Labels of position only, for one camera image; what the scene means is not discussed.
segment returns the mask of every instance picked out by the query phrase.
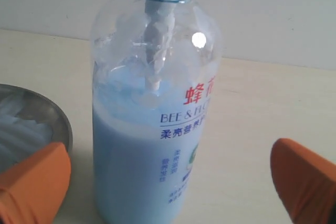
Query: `light wooden table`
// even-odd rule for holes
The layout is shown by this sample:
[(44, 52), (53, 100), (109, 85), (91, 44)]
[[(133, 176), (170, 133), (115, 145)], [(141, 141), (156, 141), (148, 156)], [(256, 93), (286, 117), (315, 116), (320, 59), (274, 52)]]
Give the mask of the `light wooden table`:
[[(57, 103), (73, 129), (72, 179), (55, 224), (101, 224), (92, 199), (89, 43), (0, 30), (0, 82)], [(176, 224), (286, 224), (270, 176), (279, 137), (336, 161), (336, 71), (223, 59)]]

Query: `milky blue liquid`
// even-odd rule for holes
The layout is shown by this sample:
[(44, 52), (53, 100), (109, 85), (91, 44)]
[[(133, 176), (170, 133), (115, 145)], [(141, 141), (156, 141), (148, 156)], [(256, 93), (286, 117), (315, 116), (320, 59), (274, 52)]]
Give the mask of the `milky blue liquid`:
[[(117, 79), (120, 74), (125, 80), (123, 71), (111, 79)], [(121, 89), (113, 83), (96, 86), (93, 92), (97, 208), (112, 224), (170, 224), (181, 210), (191, 171), (190, 158), (204, 124), (187, 134), (167, 139), (161, 139), (161, 131), (193, 124), (206, 111), (199, 110), (187, 122), (164, 124), (160, 121), (162, 113), (185, 110), (183, 99), (176, 103), (170, 99), (155, 109), (148, 109), (133, 99), (134, 91), (138, 89), (141, 93), (144, 89), (141, 81), (133, 85), (124, 83)], [(177, 151), (180, 151), (177, 171), (171, 173)], [(167, 159), (170, 160), (167, 175), (165, 181), (160, 181), (162, 162)]]

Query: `metal bowl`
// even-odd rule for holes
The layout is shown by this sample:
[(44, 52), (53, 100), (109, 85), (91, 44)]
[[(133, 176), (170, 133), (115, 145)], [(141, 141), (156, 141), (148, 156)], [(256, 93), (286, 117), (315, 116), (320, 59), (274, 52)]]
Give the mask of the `metal bowl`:
[(54, 102), (34, 91), (0, 84), (0, 102), (10, 93), (23, 92), (25, 106), (17, 114), (24, 120), (35, 120), (37, 123), (47, 123), (52, 128), (51, 142), (64, 143), (68, 153), (72, 150), (72, 130), (68, 118)]

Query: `plastic bottle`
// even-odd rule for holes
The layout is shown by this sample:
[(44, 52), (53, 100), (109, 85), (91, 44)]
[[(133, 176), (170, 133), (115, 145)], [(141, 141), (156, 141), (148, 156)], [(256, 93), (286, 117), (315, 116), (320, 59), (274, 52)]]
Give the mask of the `plastic bottle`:
[(218, 26), (192, 0), (113, 0), (90, 40), (98, 211), (107, 223), (170, 224), (222, 54)]

